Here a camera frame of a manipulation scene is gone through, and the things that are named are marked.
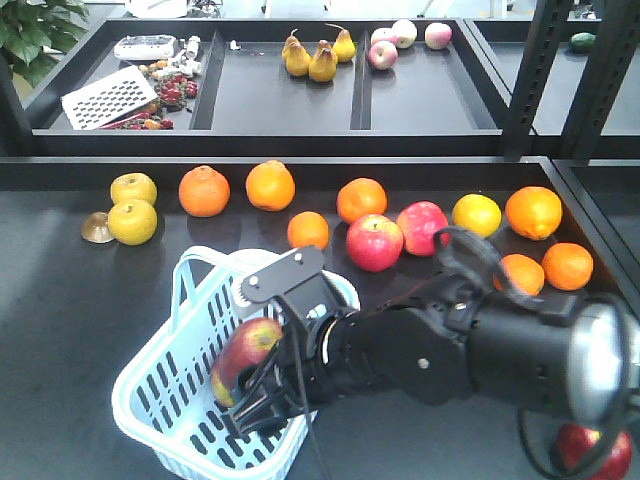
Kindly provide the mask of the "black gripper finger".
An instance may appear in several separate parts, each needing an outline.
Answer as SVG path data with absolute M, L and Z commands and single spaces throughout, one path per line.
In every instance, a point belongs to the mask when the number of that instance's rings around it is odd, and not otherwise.
M 256 433 L 270 437 L 300 415 L 300 406 L 280 393 L 256 391 L 222 414 L 228 432 L 236 438 Z
M 275 344 L 263 360 L 243 369 L 235 380 L 234 399 L 248 399 L 257 393 L 274 399 L 283 389 L 278 360 L 279 345 Z

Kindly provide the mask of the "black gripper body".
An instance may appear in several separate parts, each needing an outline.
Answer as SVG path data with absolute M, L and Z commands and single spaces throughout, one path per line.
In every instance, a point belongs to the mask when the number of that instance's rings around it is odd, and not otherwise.
M 273 412 L 301 415 L 360 393 L 349 340 L 358 311 L 340 309 L 324 319 L 287 319 L 273 367 Z

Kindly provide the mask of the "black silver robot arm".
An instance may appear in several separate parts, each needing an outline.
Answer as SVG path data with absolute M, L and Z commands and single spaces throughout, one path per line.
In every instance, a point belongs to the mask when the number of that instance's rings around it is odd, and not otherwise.
M 639 328 L 616 297 L 517 304 L 439 272 L 370 311 L 350 306 L 324 274 L 301 283 L 245 281 L 241 292 L 282 310 L 282 338 L 233 380 L 237 435 L 351 396 L 399 390 L 427 405 L 487 396 L 601 427 L 639 406 Z

